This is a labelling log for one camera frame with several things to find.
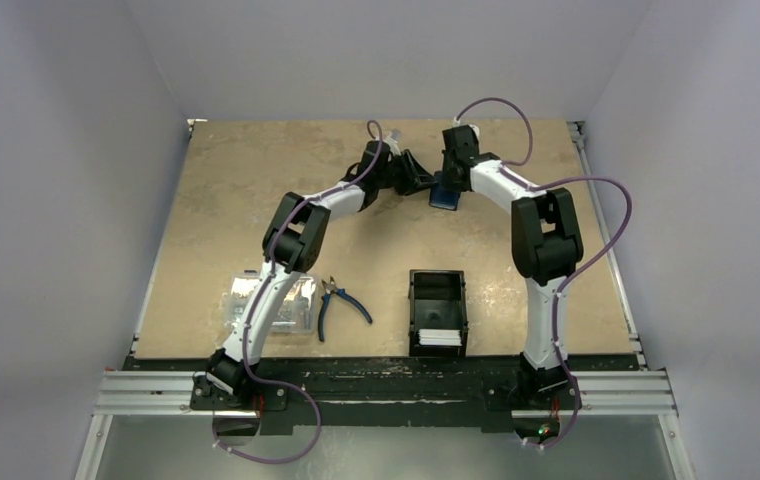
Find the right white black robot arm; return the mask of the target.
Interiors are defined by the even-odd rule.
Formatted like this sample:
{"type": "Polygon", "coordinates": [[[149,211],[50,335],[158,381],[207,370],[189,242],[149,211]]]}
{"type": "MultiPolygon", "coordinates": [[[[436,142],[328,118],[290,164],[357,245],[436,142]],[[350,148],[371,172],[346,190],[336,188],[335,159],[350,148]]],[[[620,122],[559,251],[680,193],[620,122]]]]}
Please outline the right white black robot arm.
{"type": "Polygon", "coordinates": [[[567,386],[564,343],[567,280],[584,256],[572,194],[546,189],[480,149],[479,131],[457,125],[442,132],[440,184],[477,193],[510,216],[511,256],[527,292],[527,333],[515,380],[494,397],[508,406],[540,407],[567,386]]]}

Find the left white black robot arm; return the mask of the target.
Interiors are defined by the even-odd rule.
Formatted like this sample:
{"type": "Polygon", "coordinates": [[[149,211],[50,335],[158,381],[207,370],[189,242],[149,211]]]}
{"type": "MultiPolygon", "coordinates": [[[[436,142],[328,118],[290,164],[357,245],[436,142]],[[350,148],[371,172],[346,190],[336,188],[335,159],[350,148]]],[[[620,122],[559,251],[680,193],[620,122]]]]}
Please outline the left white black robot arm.
{"type": "Polygon", "coordinates": [[[365,210],[380,191],[401,186],[395,176],[395,161],[402,156],[399,138],[397,130],[372,138],[362,159],[333,186],[315,194],[283,196],[263,237],[260,282],[205,370],[205,379],[228,408],[248,405],[264,383],[256,369],[271,326],[294,283],[318,260],[329,223],[365,210]]]}

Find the blue leather card holder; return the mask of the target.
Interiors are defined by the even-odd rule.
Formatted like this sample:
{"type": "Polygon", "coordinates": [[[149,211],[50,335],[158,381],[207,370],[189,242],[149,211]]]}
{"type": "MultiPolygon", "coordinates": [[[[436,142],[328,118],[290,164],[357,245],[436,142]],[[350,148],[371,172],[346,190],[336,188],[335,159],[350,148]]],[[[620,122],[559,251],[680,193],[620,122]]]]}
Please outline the blue leather card holder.
{"type": "Polygon", "coordinates": [[[429,192],[428,204],[432,208],[456,211],[459,206],[461,194],[447,190],[440,184],[434,184],[429,192]]]}

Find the black plastic card box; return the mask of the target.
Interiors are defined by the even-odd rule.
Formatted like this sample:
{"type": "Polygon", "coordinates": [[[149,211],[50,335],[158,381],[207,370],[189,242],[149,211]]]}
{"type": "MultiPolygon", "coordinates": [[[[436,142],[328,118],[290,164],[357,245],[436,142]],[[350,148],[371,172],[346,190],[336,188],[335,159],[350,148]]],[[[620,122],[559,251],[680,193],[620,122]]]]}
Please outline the black plastic card box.
{"type": "Polygon", "coordinates": [[[466,281],[462,270],[411,270],[409,272],[409,357],[464,358],[469,322],[466,281]],[[420,329],[460,330],[461,347],[428,347],[418,343],[420,329]]]}

